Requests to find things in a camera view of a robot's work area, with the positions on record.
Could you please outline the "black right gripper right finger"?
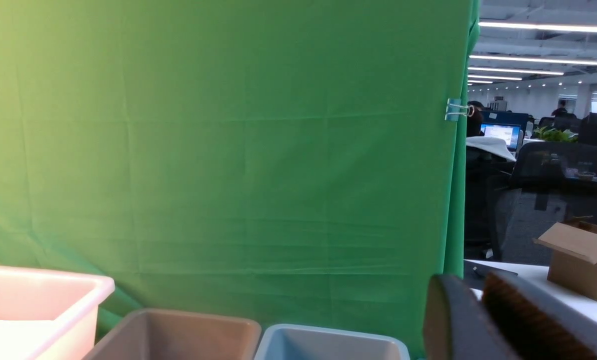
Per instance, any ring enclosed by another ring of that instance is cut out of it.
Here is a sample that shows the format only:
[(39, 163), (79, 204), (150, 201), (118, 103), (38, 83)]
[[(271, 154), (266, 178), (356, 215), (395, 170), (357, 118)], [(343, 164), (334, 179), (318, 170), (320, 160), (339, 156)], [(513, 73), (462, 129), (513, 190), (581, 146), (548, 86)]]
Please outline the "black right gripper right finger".
[(523, 360), (597, 360), (597, 323), (520, 276), (489, 273), (481, 302)]

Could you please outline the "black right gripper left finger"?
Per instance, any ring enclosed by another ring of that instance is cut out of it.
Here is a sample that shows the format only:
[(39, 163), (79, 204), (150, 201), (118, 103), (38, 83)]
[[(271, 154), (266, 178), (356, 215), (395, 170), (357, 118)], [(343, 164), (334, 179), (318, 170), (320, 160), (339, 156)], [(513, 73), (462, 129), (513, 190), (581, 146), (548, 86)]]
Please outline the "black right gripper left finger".
[(427, 360), (520, 360), (461, 278), (429, 279), (422, 327)]

